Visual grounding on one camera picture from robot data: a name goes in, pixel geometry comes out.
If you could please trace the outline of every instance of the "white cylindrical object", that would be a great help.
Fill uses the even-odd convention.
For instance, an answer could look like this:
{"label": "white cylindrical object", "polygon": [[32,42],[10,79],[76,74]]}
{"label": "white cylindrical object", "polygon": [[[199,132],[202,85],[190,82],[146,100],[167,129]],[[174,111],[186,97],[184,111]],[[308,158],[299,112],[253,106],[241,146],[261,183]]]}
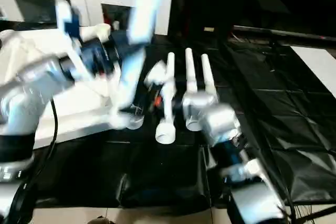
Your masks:
{"label": "white cylindrical object", "polygon": [[176,129],[173,123],[166,122],[164,119],[158,124],[155,139],[160,144],[171,144],[175,141]]}
{"label": "white cylindrical object", "polygon": [[202,54],[202,67],[203,67],[203,76],[205,91],[214,95],[217,95],[214,77],[211,71],[211,66],[209,62],[209,57],[207,54]]}
{"label": "white cylindrical object", "polygon": [[173,107],[172,107],[172,98],[173,95],[171,97],[164,97],[163,98],[163,111],[164,111],[164,117],[166,119],[167,122],[172,122],[173,123]]}
{"label": "white cylindrical object", "polygon": [[187,92],[197,92],[195,65],[191,48],[185,50],[185,65],[187,72]]}
{"label": "white cylindrical object", "polygon": [[128,25],[128,39],[131,44],[151,42],[159,2],[159,0],[136,0]]}
{"label": "white cylindrical object", "polygon": [[117,94],[118,102],[116,105],[118,109],[132,105],[144,61],[144,48],[123,61]]}
{"label": "white cylindrical object", "polygon": [[173,52],[170,52],[168,54],[167,59],[167,72],[166,72],[167,80],[174,78],[174,75],[175,75],[175,54]]}

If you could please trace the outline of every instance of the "black cable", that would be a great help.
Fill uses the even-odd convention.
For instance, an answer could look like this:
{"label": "black cable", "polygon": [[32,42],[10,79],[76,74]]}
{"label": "black cable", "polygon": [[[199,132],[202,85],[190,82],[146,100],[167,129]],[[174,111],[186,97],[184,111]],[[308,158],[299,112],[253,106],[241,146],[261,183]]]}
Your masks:
{"label": "black cable", "polygon": [[310,215],[313,214],[313,206],[312,206],[312,205],[310,205],[310,207],[309,207],[309,212],[310,212],[310,213],[309,213]]}
{"label": "black cable", "polygon": [[54,152],[55,145],[56,145],[55,143],[56,143],[56,138],[57,138],[57,133],[58,133],[58,118],[57,118],[56,107],[55,107],[55,103],[54,103],[53,99],[51,99],[50,104],[51,104],[51,108],[53,109],[54,120],[55,120],[54,136],[52,137],[53,140],[51,140],[51,142],[49,144],[47,154],[46,154],[44,160],[42,161],[41,167],[39,168],[39,170],[37,171],[37,173],[33,177],[32,184],[34,184],[36,182],[38,176],[41,174],[41,172],[46,167],[47,163],[49,162],[49,160],[50,160],[50,158],[51,158],[51,156]]}

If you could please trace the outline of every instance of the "black plastic sheet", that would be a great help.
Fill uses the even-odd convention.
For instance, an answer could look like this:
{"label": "black plastic sheet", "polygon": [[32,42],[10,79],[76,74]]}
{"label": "black plastic sheet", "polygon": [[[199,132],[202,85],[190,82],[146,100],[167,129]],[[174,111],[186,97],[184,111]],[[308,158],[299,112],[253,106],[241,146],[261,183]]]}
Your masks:
{"label": "black plastic sheet", "polygon": [[229,79],[248,115],[250,147],[269,173],[294,203],[335,202],[332,94],[290,47],[231,44],[222,53],[237,71]]}

